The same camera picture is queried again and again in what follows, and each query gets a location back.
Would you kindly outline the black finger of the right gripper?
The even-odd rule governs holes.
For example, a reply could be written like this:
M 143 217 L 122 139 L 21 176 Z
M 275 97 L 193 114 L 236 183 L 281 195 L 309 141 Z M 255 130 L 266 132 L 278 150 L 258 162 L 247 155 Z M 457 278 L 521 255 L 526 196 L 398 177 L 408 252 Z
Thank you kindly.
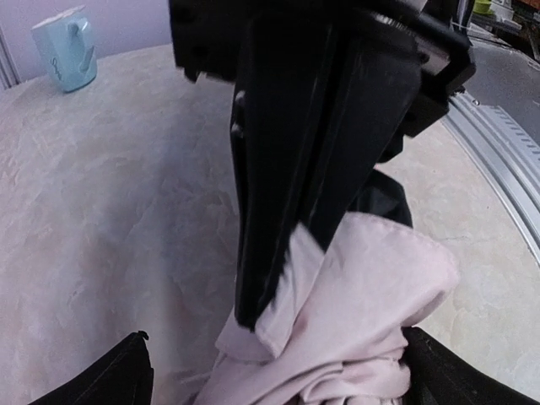
M 275 295 L 297 222 L 337 38 L 330 24 L 258 16 L 242 41 L 230 140 L 240 207 L 235 319 Z

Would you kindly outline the pink and black folding umbrella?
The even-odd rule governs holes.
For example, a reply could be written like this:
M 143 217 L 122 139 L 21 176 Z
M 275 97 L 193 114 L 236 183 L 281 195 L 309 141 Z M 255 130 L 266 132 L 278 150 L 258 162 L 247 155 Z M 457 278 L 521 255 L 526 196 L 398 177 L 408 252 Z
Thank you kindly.
M 457 281 L 452 254 L 413 230 L 402 186 L 375 171 L 326 250 L 295 228 L 275 298 L 253 331 L 228 319 L 195 403 L 398 404 L 402 331 Z

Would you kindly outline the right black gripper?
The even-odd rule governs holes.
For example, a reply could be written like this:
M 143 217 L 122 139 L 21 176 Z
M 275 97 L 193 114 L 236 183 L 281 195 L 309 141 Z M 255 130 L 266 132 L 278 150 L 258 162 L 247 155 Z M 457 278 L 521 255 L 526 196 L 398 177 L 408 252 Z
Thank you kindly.
M 452 1 L 172 1 L 175 64 L 235 85 L 242 41 L 258 16 L 330 24 L 336 35 L 323 116 L 330 111 L 303 223 L 326 250 L 376 163 L 402 151 L 448 111 L 475 71 L 471 45 L 450 27 Z M 344 56 L 338 51 L 345 47 Z

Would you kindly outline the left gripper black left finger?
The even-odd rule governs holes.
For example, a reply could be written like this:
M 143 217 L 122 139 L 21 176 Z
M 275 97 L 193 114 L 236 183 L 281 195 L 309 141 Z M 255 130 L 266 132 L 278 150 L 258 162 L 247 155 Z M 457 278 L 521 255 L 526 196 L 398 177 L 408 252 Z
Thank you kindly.
M 31 405 L 149 405 L 154 369 L 145 331 L 132 332 L 82 373 Z

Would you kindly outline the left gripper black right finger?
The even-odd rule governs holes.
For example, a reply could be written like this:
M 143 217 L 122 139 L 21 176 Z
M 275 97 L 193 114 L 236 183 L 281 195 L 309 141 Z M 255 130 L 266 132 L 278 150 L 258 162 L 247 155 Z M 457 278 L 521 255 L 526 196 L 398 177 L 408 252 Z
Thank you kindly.
M 403 330 L 404 363 L 411 387 L 402 402 L 413 405 L 536 405 L 532 398 L 472 367 L 418 327 Z

